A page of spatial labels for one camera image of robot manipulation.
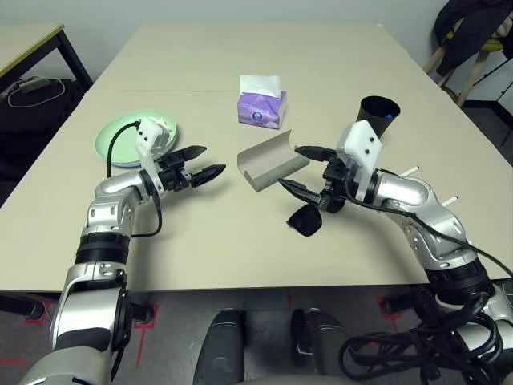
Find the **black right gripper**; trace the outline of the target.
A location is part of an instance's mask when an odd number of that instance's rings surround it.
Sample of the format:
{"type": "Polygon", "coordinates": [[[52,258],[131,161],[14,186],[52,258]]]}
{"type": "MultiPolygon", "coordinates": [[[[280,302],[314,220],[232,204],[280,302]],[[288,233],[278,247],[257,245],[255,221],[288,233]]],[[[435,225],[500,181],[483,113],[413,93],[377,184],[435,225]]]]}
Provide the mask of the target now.
{"type": "Polygon", "coordinates": [[[347,176],[346,166],[342,160],[337,158],[337,152],[331,148],[321,146],[297,146],[294,151],[300,155],[319,162],[328,162],[323,173],[325,188],[313,192],[305,185],[295,180],[279,179],[280,185],[297,199],[307,204],[319,206],[321,211],[327,213],[338,213],[345,205],[348,193],[356,197],[357,183],[347,176]]]}

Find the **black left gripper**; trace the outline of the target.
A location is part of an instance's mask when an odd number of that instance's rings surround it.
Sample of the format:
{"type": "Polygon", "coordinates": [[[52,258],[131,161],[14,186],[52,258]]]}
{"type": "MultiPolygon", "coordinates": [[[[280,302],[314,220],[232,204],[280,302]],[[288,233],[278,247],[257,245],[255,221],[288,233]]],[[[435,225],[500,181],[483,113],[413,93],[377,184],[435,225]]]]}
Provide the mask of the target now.
{"type": "Polygon", "coordinates": [[[190,186],[197,188],[217,178],[225,170],[225,164],[210,165],[191,176],[185,171],[185,162],[197,158],[206,150],[205,146],[192,145],[163,154],[157,164],[160,167],[158,177],[164,190],[178,192],[190,186]]]}

